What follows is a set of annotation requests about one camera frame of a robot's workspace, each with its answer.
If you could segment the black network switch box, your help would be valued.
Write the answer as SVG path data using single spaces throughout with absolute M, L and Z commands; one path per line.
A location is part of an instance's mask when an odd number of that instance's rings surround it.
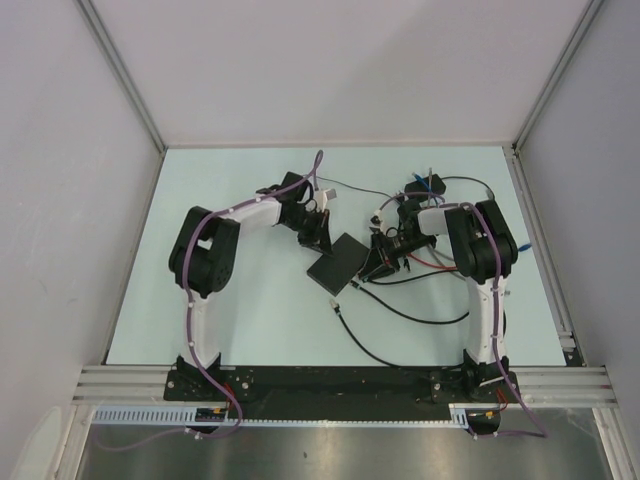
M 322 255 L 307 270 L 307 276 L 337 296 L 362 268 L 369 248 L 348 233 L 342 234 L 332 247 L 333 254 Z

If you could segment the black ethernet cable teal boot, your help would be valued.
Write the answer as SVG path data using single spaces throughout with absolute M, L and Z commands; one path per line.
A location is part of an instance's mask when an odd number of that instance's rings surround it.
M 355 291 L 373 300 L 384 310 L 391 312 L 402 319 L 421 325 L 455 325 L 461 323 L 470 315 L 469 309 L 465 309 L 464 311 L 460 311 L 458 315 L 456 315 L 455 313 L 450 313 L 449 315 L 444 316 L 435 304 L 426 304 L 425 301 L 417 295 L 400 298 L 396 304 L 389 303 L 386 299 L 356 281 L 351 281 L 349 285 Z

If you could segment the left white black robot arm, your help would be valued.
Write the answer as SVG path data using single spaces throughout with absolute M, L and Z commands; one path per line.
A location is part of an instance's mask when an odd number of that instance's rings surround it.
M 197 398 L 210 399 L 221 387 L 220 374 L 209 368 L 219 361 L 221 349 L 207 310 L 231 280 L 241 238 L 282 225 L 296 233 L 300 246 L 330 255 L 328 203 L 335 197 L 333 189 L 317 187 L 314 176 L 288 172 L 281 183 L 260 189 L 235 206 L 217 212 L 194 206 L 187 212 L 168 266 L 186 294 L 180 356 L 194 367 L 185 385 Z

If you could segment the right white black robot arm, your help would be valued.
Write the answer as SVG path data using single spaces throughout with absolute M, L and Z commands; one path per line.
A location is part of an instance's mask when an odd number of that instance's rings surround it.
M 358 273 L 363 283 L 400 270 L 400 261 L 415 251 L 449 240 L 454 269 L 469 295 L 469 334 L 463 348 L 461 388 L 473 401 L 484 401 L 509 373 L 504 342 L 504 296 L 518 248 L 494 200 L 476 204 L 422 207 L 406 200 L 398 207 L 400 226 L 389 236 L 372 226 L 370 253 Z

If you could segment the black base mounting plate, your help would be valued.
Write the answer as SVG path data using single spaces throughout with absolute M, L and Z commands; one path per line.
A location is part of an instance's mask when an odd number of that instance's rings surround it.
M 236 366 L 209 375 L 246 421 L 409 422 L 448 420 L 453 403 L 493 404 L 505 382 L 469 390 L 462 374 L 425 368 Z

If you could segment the aluminium frame rail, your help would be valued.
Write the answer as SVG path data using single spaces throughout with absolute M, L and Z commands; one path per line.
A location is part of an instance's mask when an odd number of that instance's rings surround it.
M 76 404 L 163 403 L 170 366 L 85 366 L 73 395 Z

